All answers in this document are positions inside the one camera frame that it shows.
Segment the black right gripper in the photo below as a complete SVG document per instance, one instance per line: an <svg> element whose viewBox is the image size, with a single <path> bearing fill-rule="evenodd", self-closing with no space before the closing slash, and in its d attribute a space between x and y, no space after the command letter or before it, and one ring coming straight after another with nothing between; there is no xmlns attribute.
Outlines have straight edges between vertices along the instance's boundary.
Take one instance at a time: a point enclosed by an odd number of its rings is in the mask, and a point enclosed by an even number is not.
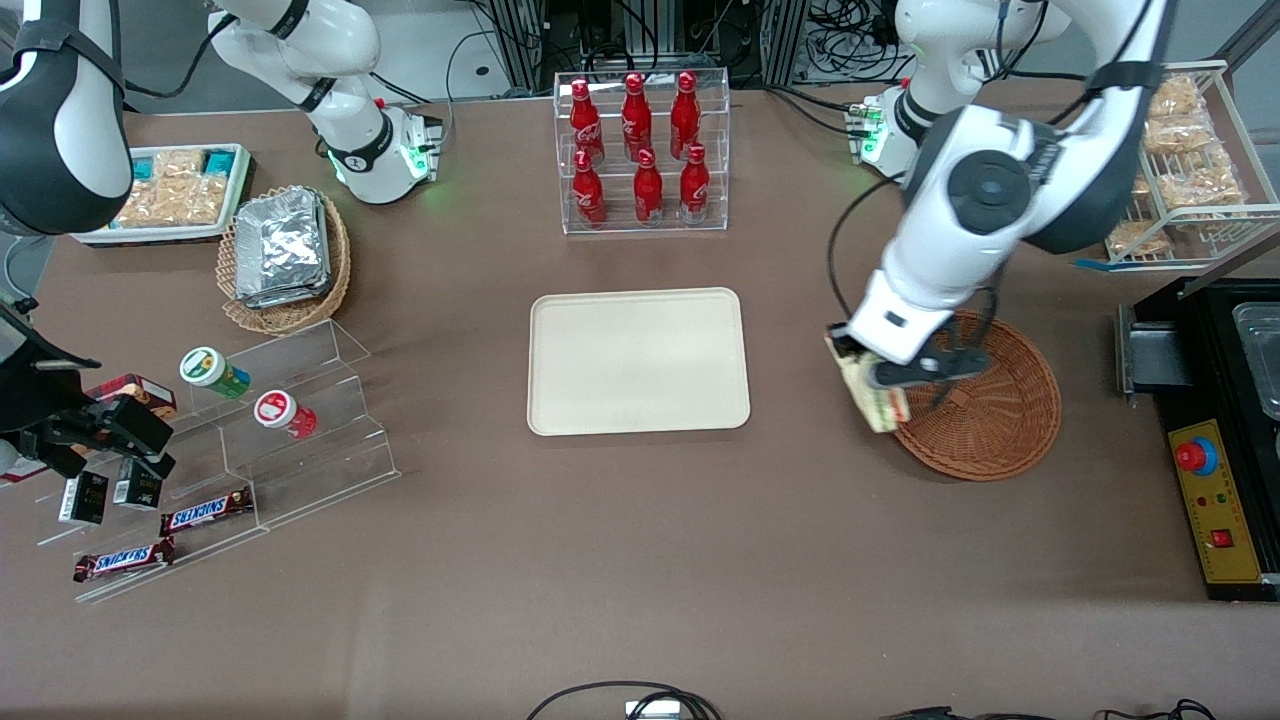
<svg viewBox="0 0 1280 720"><path fill-rule="evenodd" d="M115 432L124 400L96 402L55 414L55 425L40 427L40 460L64 478L78 477L87 460L76 447L122 456L122 479L164 482L177 460L170 454L125 456L127 441Z"/></svg>

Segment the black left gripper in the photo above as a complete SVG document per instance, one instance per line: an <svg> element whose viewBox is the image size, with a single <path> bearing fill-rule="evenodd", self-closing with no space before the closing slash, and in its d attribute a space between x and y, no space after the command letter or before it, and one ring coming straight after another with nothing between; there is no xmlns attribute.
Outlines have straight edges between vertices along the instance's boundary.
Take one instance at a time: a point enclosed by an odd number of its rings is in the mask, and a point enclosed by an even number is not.
<svg viewBox="0 0 1280 720"><path fill-rule="evenodd" d="M910 389L950 380L965 380L988 372L991 359L980 346L956 348L955 340L929 340L906 365L874 360L867 382L877 389Z"/></svg>

